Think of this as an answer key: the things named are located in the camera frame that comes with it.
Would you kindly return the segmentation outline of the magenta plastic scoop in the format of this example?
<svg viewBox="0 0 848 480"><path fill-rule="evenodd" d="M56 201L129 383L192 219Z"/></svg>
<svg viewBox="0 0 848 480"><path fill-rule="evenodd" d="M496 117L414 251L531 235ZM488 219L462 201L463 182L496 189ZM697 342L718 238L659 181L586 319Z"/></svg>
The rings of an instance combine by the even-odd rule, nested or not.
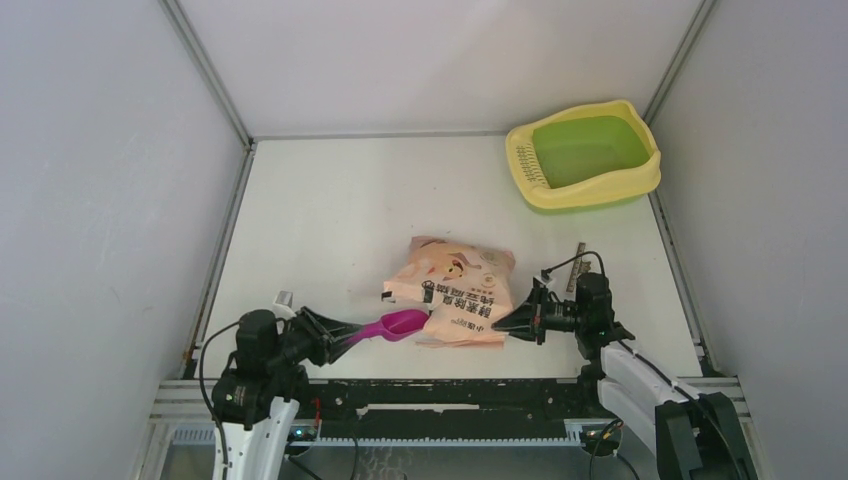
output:
<svg viewBox="0 0 848 480"><path fill-rule="evenodd" d="M382 315L378 320L363 325L351 338L349 345L362 340L380 337L388 342L401 341L421 331L429 320L427 311L405 309Z"/></svg>

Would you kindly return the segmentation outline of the black sealing clip strip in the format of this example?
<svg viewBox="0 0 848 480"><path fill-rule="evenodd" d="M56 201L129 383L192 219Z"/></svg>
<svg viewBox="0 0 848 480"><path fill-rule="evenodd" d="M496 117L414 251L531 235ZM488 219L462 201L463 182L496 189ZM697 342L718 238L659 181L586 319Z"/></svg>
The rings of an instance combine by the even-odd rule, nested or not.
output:
<svg viewBox="0 0 848 480"><path fill-rule="evenodd" d="M572 262L572 267L566 287L566 294L572 296L576 291L576 281L580 275L583 273L589 272L592 269L591 261L584 260L583 254L587 250L587 244L585 242L580 242L577 246L576 256L577 258Z"/></svg>

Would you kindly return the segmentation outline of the pink cat litter bag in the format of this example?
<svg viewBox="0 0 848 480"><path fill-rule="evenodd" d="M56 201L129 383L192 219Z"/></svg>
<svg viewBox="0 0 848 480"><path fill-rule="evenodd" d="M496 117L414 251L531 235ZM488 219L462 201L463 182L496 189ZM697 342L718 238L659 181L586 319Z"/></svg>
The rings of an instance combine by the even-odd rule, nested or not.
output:
<svg viewBox="0 0 848 480"><path fill-rule="evenodd" d="M416 236L406 264L383 283L383 297L427 307L428 346L500 349L506 335L493 324L516 308L510 288L514 268L509 250Z"/></svg>

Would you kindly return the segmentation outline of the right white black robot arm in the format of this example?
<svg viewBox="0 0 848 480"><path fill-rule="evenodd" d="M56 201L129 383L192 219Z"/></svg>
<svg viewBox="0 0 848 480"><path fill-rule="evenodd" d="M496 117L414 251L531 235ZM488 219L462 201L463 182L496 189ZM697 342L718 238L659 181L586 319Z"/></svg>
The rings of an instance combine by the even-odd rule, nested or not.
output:
<svg viewBox="0 0 848 480"><path fill-rule="evenodd" d="M538 345L550 331L573 334L585 360L577 378L584 412L610 412L654 454L662 479L755 479L756 467L733 401L705 393L665 372L615 319L607 277L576 279L575 297L560 300L534 279L528 298L493 323L496 331Z"/></svg>

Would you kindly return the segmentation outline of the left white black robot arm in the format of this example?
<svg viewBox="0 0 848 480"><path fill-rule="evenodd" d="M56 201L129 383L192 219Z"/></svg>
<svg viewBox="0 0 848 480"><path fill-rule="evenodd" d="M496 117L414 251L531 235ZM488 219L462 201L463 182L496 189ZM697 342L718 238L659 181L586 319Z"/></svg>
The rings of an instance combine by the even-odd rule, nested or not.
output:
<svg viewBox="0 0 848 480"><path fill-rule="evenodd" d="M303 363L334 363L362 327L307 307L289 319L253 310L234 327L235 350L205 397L216 425L213 477L276 479L291 425L313 401Z"/></svg>

